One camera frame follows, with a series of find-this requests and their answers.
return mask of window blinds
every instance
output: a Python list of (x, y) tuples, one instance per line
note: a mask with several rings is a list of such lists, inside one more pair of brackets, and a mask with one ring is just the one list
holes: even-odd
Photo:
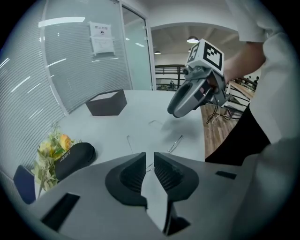
[(51, 124), (64, 117), (42, 58), (44, 6), (37, 1), (23, 15), (0, 54), (0, 168), (10, 179), (18, 165), (31, 168)]
[[(45, 17), (47, 64), (67, 111), (98, 93), (131, 88), (117, 1), (52, 0)], [(89, 21), (111, 25), (115, 54), (93, 55)]]

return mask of table surface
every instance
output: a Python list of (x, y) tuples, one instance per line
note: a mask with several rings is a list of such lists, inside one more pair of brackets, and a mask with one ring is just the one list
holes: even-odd
[[(167, 152), (180, 135), (183, 135), (183, 138), (172, 154), (204, 161), (204, 129), (200, 108), (177, 119), (167, 112), (174, 92), (146, 90), (124, 92), (127, 105), (119, 116), (93, 117), (86, 104), (83, 104), (59, 122), (62, 133), (69, 135), (71, 139), (81, 139), (94, 146), (97, 158), (93, 165), (130, 155), (133, 151), (133, 153), (146, 152), (148, 166), (153, 163), (155, 151)], [(100, 95), (94, 100), (111, 95), (112, 93)], [(167, 195), (154, 171), (146, 173), (142, 195), (147, 198), (148, 215), (158, 228), (163, 230)]]
[(240, 84), (237, 84), (234, 81), (231, 81), (230, 84), (235, 87), (236, 89), (240, 90), (247, 98), (250, 100), (254, 97), (255, 92), (253, 92), (251, 89), (246, 88)]

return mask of door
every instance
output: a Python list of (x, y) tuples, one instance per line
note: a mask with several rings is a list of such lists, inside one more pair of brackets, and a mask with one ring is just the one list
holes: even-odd
[(146, 23), (143, 18), (123, 7), (125, 48), (134, 90), (152, 90)]

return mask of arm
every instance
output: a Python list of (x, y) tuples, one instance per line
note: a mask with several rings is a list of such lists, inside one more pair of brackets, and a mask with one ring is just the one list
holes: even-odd
[(247, 42), (235, 56), (224, 62), (226, 83), (256, 71), (265, 61), (263, 43)]

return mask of paper sign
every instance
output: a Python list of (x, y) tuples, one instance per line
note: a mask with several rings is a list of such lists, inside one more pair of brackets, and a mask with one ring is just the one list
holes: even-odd
[(111, 38), (91, 37), (94, 53), (114, 52), (113, 41)]
[(111, 38), (112, 37), (111, 26), (102, 23), (90, 22), (90, 36)]
[(114, 53), (112, 30), (110, 25), (90, 22), (90, 38), (94, 54)]

